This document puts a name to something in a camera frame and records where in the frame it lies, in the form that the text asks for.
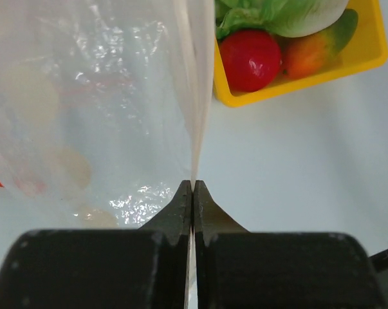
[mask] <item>produce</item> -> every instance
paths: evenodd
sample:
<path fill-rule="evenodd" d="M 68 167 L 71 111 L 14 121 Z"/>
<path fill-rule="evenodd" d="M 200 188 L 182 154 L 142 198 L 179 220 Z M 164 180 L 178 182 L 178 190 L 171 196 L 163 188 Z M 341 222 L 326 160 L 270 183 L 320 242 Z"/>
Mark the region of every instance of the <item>produce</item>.
<path fill-rule="evenodd" d="M 241 30 L 220 45 L 226 79 L 231 90 L 254 92 L 268 85 L 281 68 L 281 49 L 271 35 Z"/>
<path fill-rule="evenodd" d="M 333 24 L 349 0 L 216 0 L 216 36 L 221 40 L 237 30 L 263 29 L 283 37 L 303 37 Z"/>
<path fill-rule="evenodd" d="M 301 79 L 318 72 L 347 46 L 357 25 L 357 12 L 347 9 L 330 27 L 291 40 L 283 55 L 283 73 L 290 79 Z"/>

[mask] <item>black object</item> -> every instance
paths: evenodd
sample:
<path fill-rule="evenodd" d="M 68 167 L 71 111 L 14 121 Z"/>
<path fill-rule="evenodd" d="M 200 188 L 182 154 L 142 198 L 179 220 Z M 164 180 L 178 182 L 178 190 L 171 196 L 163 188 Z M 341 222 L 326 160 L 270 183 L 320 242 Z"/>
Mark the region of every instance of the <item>black object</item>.
<path fill-rule="evenodd" d="M 21 236 L 0 271 L 0 309 L 184 308 L 191 229 L 200 309 L 385 306 L 355 239 L 250 233 L 198 181 L 139 230 Z"/>

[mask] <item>yellow basket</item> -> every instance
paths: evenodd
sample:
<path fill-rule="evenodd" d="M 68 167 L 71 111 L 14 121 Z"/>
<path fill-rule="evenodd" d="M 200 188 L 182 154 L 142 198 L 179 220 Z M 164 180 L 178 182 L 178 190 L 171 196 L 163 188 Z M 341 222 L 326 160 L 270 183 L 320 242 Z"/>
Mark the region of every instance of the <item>yellow basket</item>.
<path fill-rule="evenodd" d="M 214 68 L 216 97 L 225 105 L 237 108 L 383 65 L 388 58 L 388 45 L 378 0 L 350 0 L 348 7 L 358 12 L 358 28 L 351 42 L 332 65 L 304 79 L 287 80 L 279 76 L 264 89 L 253 93 L 230 91 L 216 41 Z"/>

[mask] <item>transparent plastic sheet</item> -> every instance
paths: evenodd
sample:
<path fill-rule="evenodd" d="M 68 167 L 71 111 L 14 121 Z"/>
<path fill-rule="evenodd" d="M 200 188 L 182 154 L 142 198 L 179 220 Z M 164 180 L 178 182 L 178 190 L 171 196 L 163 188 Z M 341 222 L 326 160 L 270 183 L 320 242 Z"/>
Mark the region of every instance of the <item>transparent plastic sheet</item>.
<path fill-rule="evenodd" d="M 32 228 L 137 227 L 195 179 L 213 17 L 192 34 L 191 6 L 213 14 L 205 1 L 0 0 L 0 182 Z"/>

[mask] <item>cabbage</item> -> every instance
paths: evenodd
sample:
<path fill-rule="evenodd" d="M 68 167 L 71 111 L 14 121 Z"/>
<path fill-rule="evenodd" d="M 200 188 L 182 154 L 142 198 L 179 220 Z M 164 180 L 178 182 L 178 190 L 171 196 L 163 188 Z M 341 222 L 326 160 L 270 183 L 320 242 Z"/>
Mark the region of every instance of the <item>cabbage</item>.
<path fill-rule="evenodd" d="M 231 8 L 216 28 L 218 39 L 243 28 L 304 37 L 331 26 L 349 0 L 220 0 Z"/>

